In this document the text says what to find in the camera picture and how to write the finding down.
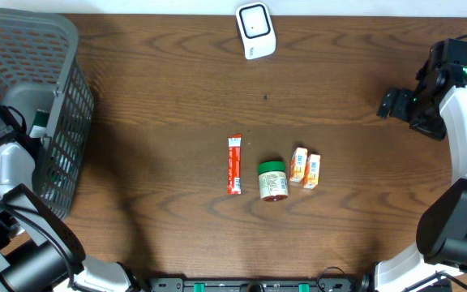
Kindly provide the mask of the orange juice box pair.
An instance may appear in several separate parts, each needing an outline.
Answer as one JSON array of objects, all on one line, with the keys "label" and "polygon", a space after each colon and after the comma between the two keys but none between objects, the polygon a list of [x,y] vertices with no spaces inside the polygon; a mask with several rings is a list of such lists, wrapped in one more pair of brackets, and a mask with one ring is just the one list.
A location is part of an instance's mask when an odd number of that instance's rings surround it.
[{"label": "orange juice box pair", "polygon": [[296,148],[291,157],[290,182],[303,183],[304,189],[315,189],[319,183],[320,163],[319,154],[309,154],[306,148]]}]

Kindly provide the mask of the green lid white jar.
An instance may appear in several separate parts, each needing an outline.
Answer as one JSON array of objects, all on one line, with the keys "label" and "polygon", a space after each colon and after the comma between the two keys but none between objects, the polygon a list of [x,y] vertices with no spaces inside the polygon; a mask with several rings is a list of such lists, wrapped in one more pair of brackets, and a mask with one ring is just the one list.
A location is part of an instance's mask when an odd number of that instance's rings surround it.
[{"label": "green lid white jar", "polygon": [[266,161],[259,164],[259,196],[267,202],[288,198],[288,183],[283,161]]}]

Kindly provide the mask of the red snack packet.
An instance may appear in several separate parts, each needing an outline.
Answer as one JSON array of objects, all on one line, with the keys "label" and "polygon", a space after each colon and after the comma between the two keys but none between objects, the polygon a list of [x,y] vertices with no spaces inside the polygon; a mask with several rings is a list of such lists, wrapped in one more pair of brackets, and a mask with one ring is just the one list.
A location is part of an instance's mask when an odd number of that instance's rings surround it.
[{"label": "red snack packet", "polygon": [[241,142],[242,135],[236,134],[228,138],[229,167],[228,167],[228,193],[240,195],[241,190]]}]

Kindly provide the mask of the green white wipes pack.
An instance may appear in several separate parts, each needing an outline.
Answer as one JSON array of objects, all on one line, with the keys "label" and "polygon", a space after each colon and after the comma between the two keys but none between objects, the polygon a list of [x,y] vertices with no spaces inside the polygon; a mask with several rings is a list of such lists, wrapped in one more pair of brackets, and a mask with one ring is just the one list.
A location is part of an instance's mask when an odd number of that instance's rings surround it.
[{"label": "green white wipes pack", "polygon": [[29,136],[33,139],[40,139],[47,136],[47,125],[49,121],[49,113],[38,110],[32,122],[32,127]]}]

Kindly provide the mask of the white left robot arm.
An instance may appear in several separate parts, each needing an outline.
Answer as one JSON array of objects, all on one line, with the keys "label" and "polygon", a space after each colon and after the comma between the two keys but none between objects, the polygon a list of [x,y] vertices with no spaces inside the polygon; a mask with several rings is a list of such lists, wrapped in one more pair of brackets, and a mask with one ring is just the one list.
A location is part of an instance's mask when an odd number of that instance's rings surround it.
[{"label": "white left robot arm", "polygon": [[42,149],[15,108],[0,105],[0,291],[145,291],[121,263],[86,255],[32,190]]}]

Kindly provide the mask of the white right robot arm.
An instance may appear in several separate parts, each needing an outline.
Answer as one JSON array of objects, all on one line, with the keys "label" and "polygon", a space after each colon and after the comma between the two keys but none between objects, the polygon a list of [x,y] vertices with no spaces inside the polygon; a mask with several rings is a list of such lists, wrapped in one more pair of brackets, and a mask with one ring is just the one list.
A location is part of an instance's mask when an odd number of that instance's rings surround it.
[{"label": "white right robot arm", "polygon": [[467,37],[434,43],[417,87],[390,87],[377,114],[449,142],[452,185],[422,214],[415,242],[366,274],[360,291],[467,290]]}]

